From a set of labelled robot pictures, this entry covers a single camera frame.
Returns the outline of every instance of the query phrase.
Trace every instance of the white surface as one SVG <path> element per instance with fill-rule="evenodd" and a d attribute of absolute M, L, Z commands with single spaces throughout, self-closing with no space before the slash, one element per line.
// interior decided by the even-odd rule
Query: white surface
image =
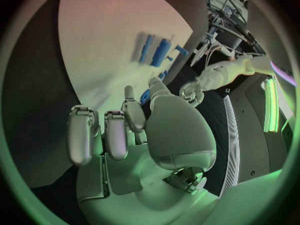
<path fill-rule="evenodd" d="M 172 65 L 168 59 L 159 68 L 135 61 L 146 35 L 170 39 L 168 55 L 175 60 L 175 47 L 193 31 L 165 0 L 60 0 L 58 32 L 72 86 L 82 104 L 99 111 L 103 127 L 104 113 L 121 108 L 125 86 L 139 101 L 149 79 Z"/>

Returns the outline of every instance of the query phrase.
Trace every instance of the green led strip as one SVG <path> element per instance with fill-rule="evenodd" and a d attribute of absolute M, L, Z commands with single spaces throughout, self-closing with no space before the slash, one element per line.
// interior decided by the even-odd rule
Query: green led strip
<path fill-rule="evenodd" d="M 265 117 L 264 132 L 278 131 L 279 120 L 279 101 L 277 93 L 277 84 L 274 78 L 265 81 Z"/>

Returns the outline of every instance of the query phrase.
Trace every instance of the robotic arm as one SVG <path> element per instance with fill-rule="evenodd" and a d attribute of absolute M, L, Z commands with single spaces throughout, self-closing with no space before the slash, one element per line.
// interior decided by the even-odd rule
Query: robotic arm
<path fill-rule="evenodd" d="M 270 58 L 267 56 L 242 55 L 235 61 L 220 61 L 207 66 L 195 81 L 184 84 L 179 96 L 197 107 L 204 99 L 204 92 L 232 83 L 238 75 L 253 75 L 255 72 L 273 75 Z"/>

